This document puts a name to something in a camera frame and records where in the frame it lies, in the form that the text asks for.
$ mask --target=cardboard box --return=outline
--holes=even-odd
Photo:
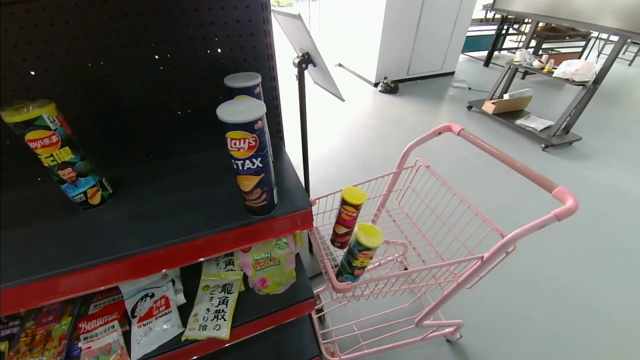
[[[489,114],[508,113],[509,111],[524,110],[533,99],[533,96],[515,97],[513,99],[497,99],[485,101],[482,110]]]

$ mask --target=lay's logo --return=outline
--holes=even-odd
[[[229,131],[227,133],[227,148],[234,158],[248,158],[258,149],[258,144],[258,136],[246,131]]]
[[[38,155],[50,155],[60,148],[60,136],[55,131],[34,130],[24,136],[24,141]]]

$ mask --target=yellow candy bag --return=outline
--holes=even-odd
[[[243,273],[206,272],[203,267],[187,329],[182,340],[218,338],[229,340],[231,321],[242,284]]]

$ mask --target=lay's stax can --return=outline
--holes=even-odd
[[[257,72],[237,72],[225,77],[225,86],[229,89],[231,99],[258,99],[264,102],[262,96],[262,76]],[[267,131],[267,142],[269,143],[269,151],[271,148],[271,137],[269,137],[269,126],[264,122],[264,128]]]
[[[82,210],[105,205],[112,190],[71,137],[71,128],[51,100],[22,102],[0,115],[35,152],[69,199]]]
[[[229,100],[216,109],[244,207],[255,217],[268,215],[278,206],[266,112],[264,103],[256,99]]]

